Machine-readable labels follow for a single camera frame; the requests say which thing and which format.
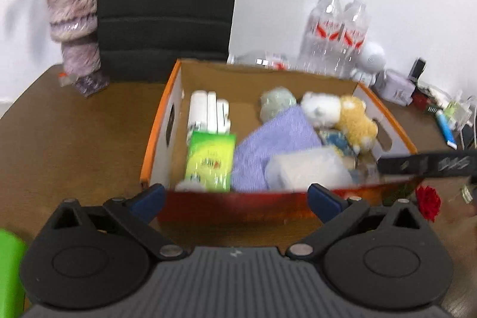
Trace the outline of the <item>pink mottled ceramic vase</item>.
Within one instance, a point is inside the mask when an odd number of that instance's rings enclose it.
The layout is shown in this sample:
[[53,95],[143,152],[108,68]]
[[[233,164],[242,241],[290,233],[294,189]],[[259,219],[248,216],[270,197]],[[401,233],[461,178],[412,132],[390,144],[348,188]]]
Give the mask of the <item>pink mottled ceramic vase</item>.
[[61,45],[64,71],[85,77],[100,68],[97,0],[47,0],[50,36]]

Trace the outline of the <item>red orange cardboard box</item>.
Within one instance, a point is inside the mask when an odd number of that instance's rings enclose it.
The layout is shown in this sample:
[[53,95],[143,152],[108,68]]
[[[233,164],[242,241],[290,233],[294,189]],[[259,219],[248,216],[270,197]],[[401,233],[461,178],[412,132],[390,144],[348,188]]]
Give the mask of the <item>red orange cardboard box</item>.
[[313,73],[226,65],[212,61],[178,60],[171,71],[154,118],[140,175],[143,188],[159,183],[167,189],[158,219],[165,223],[239,224],[310,218],[303,193],[200,193],[176,192],[184,178],[189,101],[196,90],[214,91],[230,104],[231,131],[242,140],[260,126],[260,95],[285,87],[300,98],[306,92],[352,94],[366,102],[366,113],[391,138],[384,150],[376,144],[367,162],[381,156],[407,156],[417,152],[408,134],[382,101],[354,81]]

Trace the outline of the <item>small lilac tin box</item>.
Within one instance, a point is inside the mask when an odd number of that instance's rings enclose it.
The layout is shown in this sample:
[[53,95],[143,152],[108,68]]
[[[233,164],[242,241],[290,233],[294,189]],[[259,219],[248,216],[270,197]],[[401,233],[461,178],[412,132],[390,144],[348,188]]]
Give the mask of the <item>small lilac tin box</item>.
[[400,106],[412,103],[412,94],[416,86],[403,74],[393,69],[383,69],[376,76],[374,92],[381,100],[386,100]]

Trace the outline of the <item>white tubes pack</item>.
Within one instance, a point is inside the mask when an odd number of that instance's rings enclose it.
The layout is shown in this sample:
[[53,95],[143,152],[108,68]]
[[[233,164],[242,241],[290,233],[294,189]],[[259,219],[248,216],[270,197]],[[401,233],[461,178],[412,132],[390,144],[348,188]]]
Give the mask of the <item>white tubes pack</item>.
[[217,98],[215,92],[196,90],[192,93],[188,112],[188,137],[194,131],[228,134],[230,128],[230,104],[227,100]]

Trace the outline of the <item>yellow plush toy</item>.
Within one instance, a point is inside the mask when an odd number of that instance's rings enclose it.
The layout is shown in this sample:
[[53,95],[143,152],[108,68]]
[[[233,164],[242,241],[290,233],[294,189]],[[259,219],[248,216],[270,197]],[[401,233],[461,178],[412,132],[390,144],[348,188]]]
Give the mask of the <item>yellow plush toy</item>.
[[352,95],[340,97],[340,119],[335,127],[357,155],[368,153],[377,138],[377,124],[366,114],[365,102]]

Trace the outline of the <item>white plastic container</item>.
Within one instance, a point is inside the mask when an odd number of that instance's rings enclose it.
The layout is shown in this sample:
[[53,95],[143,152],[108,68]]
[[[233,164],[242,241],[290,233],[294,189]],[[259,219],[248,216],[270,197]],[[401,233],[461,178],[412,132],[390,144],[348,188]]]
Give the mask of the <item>white plastic container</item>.
[[313,184],[329,190],[355,185],[343,158],[331,146],[273,156],[264,177],[270,191],[304,192]]

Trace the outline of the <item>blue patterned pouch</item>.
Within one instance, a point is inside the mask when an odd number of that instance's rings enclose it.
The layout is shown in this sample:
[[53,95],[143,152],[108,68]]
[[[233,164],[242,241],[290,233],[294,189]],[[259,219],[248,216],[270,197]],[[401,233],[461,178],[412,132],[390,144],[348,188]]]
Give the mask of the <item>blue patterned pouch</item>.
[[350,156],[352,158],[357,156],[341,131],[324,129],[318,132],[318,136],[323,145],[333,147],[340,156]]

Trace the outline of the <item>red artificial rose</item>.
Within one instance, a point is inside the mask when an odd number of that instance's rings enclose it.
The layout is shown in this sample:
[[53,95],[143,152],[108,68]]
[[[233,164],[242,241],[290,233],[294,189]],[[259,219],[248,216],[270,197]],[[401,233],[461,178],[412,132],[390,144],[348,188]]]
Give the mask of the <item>red artificial rose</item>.
[[436,189],[430,186],[419,186],[415,194],[420,214],[422,214],[425,220],[434,223],[442,205],[441,197],[436,192]]

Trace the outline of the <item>white round robot toy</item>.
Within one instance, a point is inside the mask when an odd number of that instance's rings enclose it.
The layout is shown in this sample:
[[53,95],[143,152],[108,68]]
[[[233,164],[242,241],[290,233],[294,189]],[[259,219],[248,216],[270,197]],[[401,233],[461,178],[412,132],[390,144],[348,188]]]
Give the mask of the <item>white round robot toy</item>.
[[374,41],[366,41],[356,57],[350,78],[365,86],[373,86],[377,75],[383,71],[385,65],[385,52],[382,46]]

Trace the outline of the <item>green yellow packet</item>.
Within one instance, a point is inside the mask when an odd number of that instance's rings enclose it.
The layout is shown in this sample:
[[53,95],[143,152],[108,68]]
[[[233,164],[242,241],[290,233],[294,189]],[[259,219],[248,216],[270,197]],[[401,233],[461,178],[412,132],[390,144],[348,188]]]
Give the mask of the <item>green yellow packet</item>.
[[194,131],[188,145],[184,179],[208,192],[229,192],[236,136]]

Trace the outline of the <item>black upright device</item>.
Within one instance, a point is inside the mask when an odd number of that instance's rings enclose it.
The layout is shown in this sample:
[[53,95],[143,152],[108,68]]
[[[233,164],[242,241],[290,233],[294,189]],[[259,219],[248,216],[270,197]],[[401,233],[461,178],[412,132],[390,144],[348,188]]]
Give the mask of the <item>black upright device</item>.
[[426,67],[426,61],[422,58],[417,58],[415,62],[413,63],[411,70],[409,72],[409,75],[408,75],[409,81],[411,81],[413,84],[416,85],[422,73],[424,72],[425,67]]

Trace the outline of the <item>iridescent plastic bag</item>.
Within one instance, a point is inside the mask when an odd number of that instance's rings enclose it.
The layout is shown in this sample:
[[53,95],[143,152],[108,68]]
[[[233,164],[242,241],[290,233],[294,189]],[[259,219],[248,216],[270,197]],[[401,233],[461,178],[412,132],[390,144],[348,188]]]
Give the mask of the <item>iridescent plastic bag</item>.
[[296,104],[296,98],[285,87],[266,91],[260,97],[260,120],[266,123]]

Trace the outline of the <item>white plush toy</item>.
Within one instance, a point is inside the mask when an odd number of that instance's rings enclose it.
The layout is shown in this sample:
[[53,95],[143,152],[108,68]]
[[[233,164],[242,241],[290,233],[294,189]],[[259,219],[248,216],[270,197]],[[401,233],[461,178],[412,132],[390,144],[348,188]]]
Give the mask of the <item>white plush toy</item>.
[[300,106],[314,128],[333,128],[340,120],[338,96],[306,92]]

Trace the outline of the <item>small dark foil packet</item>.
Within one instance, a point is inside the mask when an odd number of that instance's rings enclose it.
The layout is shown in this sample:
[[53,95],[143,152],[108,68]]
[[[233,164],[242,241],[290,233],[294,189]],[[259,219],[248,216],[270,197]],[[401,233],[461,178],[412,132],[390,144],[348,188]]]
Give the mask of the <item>small dark foil packet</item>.
[[80,77],[74,83],[76,90],[88,98],[93,94],[96,94],[109,86],[109,80],[102,73],[91,73],[85,77]]

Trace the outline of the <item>clear water bottle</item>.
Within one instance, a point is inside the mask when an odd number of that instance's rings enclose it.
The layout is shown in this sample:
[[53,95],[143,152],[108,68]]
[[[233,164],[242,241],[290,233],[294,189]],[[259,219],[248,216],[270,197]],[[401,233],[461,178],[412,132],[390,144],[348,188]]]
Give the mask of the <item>clear water bottle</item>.
[[335,73],[335,49],[341,32],[340,0],[318,0],[310,12],[298,55],[298,69],[308,73]]
[[353,68],[353,58],[361,50],[369,29],[369,15],[364,0],[353,0],[344,7],[337,47],[336,76],[346,79]]

